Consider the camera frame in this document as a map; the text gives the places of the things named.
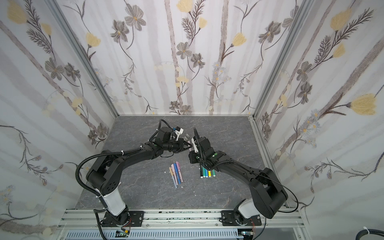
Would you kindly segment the purple pink pen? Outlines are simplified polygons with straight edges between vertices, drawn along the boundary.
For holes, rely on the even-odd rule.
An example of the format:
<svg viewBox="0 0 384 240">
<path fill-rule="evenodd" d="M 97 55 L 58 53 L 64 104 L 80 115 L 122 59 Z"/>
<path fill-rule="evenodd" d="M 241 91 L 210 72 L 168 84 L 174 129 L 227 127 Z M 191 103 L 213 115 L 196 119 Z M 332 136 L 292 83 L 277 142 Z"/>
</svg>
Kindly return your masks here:
<svg viewBox="0 0 384 240">
<path fill-rule="evenodd" d="M 181 173 L 181 166 L 180 166 L 180 163 L 179 163 L 179 162 L 176 162 L 176 165 L 177 165 L 177 168 L 178 168 L 178 173 L 179 173 L 180 181 L 183 182 L 183 177 L 182 177 L 182 173 Z"/>
</svg>

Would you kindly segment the blue pen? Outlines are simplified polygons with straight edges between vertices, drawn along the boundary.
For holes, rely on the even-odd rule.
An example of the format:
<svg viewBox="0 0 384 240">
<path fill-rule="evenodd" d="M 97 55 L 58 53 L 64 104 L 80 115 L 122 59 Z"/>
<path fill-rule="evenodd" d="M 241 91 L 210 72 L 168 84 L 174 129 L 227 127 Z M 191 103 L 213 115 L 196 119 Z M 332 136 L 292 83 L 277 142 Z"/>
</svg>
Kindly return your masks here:
<svg viewBox="0 0 384 240">
<path fill-rule="evenodd" d="M 174 163 L 174 169 L 175 169 L 175 173 L 176 173 L 178 184 L 181 184 L 181 179 L 180 179 L 180 175 L 179 175 L 179 171 L 178 171 L 178 166 L 177 166 L 176 163 Z"/>
</svg>

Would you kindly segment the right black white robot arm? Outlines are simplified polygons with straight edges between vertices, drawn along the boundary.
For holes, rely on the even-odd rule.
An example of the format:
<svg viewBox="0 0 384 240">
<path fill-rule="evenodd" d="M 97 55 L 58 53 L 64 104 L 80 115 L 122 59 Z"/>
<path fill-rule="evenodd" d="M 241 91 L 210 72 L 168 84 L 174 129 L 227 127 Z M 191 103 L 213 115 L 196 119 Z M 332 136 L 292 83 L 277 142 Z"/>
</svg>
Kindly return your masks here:
<svg viewBox="0 0 384 240">
<path fill-rule="evenodd" d="M 248 186 L 251 198 L 234 208 L 234 222 L 245 225 L 254 216 L 272 219 L 288 199 L 288 194 L 276 174 L 269 168 L 249 167 L 232 159 L 222 151 L 215 151 L 205 137 L 191 139 L 189 153 L 192 164 L 199 163 L 208 171 L 225 173 Z"/>
</svg>

